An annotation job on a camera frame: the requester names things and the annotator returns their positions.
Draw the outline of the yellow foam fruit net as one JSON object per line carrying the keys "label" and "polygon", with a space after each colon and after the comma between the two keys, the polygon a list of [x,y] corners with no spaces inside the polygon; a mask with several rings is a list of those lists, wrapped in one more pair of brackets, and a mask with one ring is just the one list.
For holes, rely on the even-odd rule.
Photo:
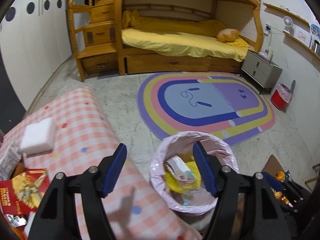
{"label": "yellow foam fruit net", "polygon": [[184,194],[198,190],[201,185],[201,175],[193,156],[176,155],[165,161],[164,179],[170,191]]}

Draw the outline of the white milk carton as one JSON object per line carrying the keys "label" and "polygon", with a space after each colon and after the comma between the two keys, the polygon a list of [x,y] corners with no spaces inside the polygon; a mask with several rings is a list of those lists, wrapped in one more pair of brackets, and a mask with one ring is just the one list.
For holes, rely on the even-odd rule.
{"label": "white milk carton", "polygon": [[20,147],[12,142],[4,151],[0,162],[0,179],[8,180],[15,170],[17,164],[22,159],[22,151]]}

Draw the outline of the white desk fan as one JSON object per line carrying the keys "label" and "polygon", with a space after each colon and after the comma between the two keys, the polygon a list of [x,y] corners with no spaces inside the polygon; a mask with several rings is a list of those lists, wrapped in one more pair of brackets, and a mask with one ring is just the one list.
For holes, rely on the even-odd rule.
{"label": "white desk fan", "polygon": [[283,17],[283,22],[285,24],[285,31],[288,32],[290,35],[294,34],[294,28],[293,28],[293,20],[289,16]]}

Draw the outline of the colourful oval rug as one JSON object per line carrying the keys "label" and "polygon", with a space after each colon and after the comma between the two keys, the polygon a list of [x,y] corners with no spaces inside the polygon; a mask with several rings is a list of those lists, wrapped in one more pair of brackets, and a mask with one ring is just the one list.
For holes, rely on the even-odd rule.
{"label": "colourful oval rug", "polygon": [[249,82],[231,73],[153,74],[140,86],[137,106],[145,124],[161,140],[196,131],[234,146],[275,123],[268,101]]}

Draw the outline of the grey nightstand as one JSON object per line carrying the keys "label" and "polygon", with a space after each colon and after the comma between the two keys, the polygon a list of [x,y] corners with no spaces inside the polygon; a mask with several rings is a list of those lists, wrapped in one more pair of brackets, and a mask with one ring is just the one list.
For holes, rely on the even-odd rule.
{"label": "grey nightstand", "polygon": [[276,86],[283,71],[281,67],[268,62],[252,50],[248,51],[241,70],[261,87],[261,92],[267,90],[269,93]]}

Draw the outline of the white wardrobe with dots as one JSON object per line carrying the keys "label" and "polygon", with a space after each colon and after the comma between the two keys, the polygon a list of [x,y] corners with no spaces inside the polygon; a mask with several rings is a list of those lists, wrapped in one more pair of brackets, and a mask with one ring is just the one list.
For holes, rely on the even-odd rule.
{"label": "white wardrobe with dots", "polygon": [[66,0],[15,0],[1,21],[1,55],[24,109],[72,54]]}

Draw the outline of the wooden stair drawers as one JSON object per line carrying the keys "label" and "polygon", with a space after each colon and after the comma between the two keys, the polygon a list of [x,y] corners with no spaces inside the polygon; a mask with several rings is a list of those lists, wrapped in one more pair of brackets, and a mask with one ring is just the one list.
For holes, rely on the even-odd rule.
{"label": "wooden stair drawers", "polygon": [[122,0],[68,0],[71,48],[80,80],[108,70],[125,74]]}

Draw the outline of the white foam block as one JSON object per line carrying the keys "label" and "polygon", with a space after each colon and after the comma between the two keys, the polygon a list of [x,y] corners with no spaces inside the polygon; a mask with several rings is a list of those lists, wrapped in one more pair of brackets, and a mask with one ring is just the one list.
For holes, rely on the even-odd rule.
{"label": "white foam block", "polygon": [[53,118],[46,118],[40,122],[28,125],[20,143],[20,149],[26,155],[48,152],[53,149],[56,122]]}

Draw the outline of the wooden bunk bed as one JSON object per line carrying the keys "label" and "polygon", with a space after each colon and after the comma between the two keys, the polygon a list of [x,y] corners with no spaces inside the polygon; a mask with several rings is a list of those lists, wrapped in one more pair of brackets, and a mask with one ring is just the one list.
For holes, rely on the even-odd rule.
{"label": "wooden bunk bed", "polygon": [[119,68],[239,73],[260,50],[261,0],[114,0]]}

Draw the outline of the yellow bed sheet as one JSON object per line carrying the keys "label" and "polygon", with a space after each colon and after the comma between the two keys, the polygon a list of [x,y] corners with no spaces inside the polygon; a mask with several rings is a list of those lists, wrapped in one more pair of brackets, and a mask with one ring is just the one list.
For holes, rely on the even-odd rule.
{"label": "yellow bed sheet", "polygon": [[242,62],[249,50],[249,44],[240,35],[234,42],[219,42],[217,34],[227,29],[219,20],[177,21],[125,10],[122,25],[123,44],[166,56],[212,56]]}

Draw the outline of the wooden wall shelf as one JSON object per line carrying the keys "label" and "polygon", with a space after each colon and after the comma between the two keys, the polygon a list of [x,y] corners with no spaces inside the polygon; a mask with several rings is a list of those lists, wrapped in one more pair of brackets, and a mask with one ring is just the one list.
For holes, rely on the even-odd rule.
{"label": "wooden wall shelf", "polygon": [[293,20],[294,34],[290,35],[288,32],[286,32],[285,27],[283,33],[286,37],[301,45],[319,60],[319,40],[313,37],[310,23],[307,20],[289,11],[289,9],[285,8],[284,6],[278,7],[270,3],[263,3],[263,5],[267,7],[267,9],[280,13],[283,15],[283,17],[291,17]]}

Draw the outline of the orange plush toy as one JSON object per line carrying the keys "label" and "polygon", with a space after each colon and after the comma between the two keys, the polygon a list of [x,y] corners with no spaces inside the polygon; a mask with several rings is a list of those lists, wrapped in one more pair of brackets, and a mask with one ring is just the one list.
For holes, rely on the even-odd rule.
{"label": "orange plush toy", "polygon": [[240,31],[238,31],[237,29],[227,28],[220,31],[217,34],[216,39],[222,43],[234,42],[239,35],[240,35]]}

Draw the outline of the red trash bin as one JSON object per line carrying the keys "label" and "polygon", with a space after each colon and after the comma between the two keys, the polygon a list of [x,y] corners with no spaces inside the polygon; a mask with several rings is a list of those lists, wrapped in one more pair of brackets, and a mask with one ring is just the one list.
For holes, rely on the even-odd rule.
{"label": "red trash bin", "polygon": [[271,96],[271,102],[277,109],[284,110],[290,103],[291,98],[292,91],[284,84],[279,83],[274,91],[274,94]]}

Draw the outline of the crumpled silver foil wrapper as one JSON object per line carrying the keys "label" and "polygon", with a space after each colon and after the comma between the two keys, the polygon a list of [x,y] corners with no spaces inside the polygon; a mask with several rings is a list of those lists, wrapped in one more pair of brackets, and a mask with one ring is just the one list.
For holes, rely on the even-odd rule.
{"label": "crumpled silver foil wrapper", "polygon": [[13,228],[26,226],[27,224],[27,220],[24,217],[20,217],[19,215],[6,214],[5,218],[7,219],[9,225]]}

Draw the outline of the cardboard with orange peels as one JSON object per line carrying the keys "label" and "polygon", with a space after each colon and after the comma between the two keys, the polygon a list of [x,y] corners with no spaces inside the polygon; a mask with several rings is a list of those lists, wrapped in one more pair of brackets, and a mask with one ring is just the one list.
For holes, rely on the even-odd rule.
{"label": "cardboard with orange peels", "polygon": [[284,171],[274,155],[269,157],[262,174],[269,183],[274,197],[285,210],[298,212],[311,196],[310,191],[292,179],[289,171]]}

